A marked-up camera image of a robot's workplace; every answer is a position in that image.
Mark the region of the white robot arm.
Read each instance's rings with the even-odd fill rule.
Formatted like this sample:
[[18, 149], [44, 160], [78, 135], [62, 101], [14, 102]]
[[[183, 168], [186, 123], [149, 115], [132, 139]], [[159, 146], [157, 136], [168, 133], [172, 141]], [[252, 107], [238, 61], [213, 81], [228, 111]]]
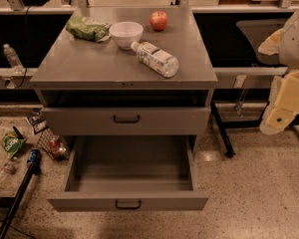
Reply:
[[269, 105], [260, 123], [260, 131], [276, 134], [299, 115], [299, 8], [285, 25], [258, 47], [264, 55], [275, 55], [288, 68], [284, 77], [275, 76], [271, 84]]

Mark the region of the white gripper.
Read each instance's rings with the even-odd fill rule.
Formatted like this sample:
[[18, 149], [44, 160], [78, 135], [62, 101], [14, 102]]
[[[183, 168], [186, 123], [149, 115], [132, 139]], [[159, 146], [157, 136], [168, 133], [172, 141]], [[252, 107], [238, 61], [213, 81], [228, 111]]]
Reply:
[[[258, 52], [272, 56], [280, 51], [282, 29], [272, 33], [258, 47]], [[268, 104], [262, 115], [260, 131], [276, 134], [284, 130], [299, 115], [299, 70], [292, 70], [285, 77], [275, 76], [271, 83]]]

